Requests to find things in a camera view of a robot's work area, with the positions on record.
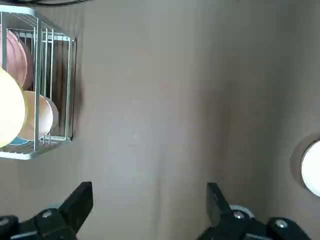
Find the dish rack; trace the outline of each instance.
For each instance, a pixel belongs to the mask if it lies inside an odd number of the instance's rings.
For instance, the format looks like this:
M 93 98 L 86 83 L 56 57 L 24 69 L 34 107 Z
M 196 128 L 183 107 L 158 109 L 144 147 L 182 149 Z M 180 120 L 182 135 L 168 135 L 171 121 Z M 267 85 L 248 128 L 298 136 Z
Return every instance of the dish rack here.
M 0 148 L 0 159 L 30 160 L 72 140 L 76 39 L 32 8 L 0 5 L 0 18 L 2 68 L 7 63 L 6 30 L 9 30 L 31 51 L 34 80 L 30 90 L 35 92 L 33 141 Z M 59 124 L 39 139 L 40 94 L 57 106 Z

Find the plate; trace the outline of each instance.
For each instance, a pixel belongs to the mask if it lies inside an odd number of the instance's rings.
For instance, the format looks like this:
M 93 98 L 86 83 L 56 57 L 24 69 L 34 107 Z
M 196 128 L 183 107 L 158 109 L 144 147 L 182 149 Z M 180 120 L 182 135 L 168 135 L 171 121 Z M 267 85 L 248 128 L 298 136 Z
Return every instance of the plate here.
M 0 148 L 11 143 L 27 119 L 27 105 L 22 89 L 0 67 Z
M 33 57 L 27 46 L 10 30 L 6 32 L 6 55 L 6 71 L 16 80 L 22 89 L 28 90 L 34 80 Z M 2 47 L 0 44 L 1 65 Z

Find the white round object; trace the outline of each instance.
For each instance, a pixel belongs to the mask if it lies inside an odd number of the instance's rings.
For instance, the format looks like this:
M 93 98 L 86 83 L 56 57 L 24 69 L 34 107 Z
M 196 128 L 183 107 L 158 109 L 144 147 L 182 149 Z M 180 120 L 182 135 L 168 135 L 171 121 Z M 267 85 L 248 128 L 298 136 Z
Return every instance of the white round object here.
M 32 141 L 34 140 L 35 134 L 36 93 L 34 91 L 24 91 L 23 95 L 28 106 L 28 115 L 23 128 L 18 134 L 18 137 L 24 140 Z M 39 96 L 39 139 L 47 135 L 51 131 L 52 127 L 54 127 L 54 124 L 57 124 L 56 116 L 58 114 L 58 110 L 57 107 L 53 109 L 52 104 L 53 102 L 49 103 L 44 96 Z
M 305 186 L 320 197 L 320 141 L 305 151 L 301 161 L 301 175 Z
M 9 73 L 0 68 L 0 148 L 16 138 L 27 113 L 22 89 Z

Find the blue plate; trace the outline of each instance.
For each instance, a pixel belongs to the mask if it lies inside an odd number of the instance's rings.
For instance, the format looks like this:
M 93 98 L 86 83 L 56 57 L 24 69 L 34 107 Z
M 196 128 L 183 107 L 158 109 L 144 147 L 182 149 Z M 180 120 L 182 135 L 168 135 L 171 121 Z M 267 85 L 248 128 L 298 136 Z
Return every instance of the blue plate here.
M 12 142 L 9 143 L 9 145 L 13 146 L 21 146 L 29 142 L 28 140 L 21 139 L 19 137 L 16 137 Z

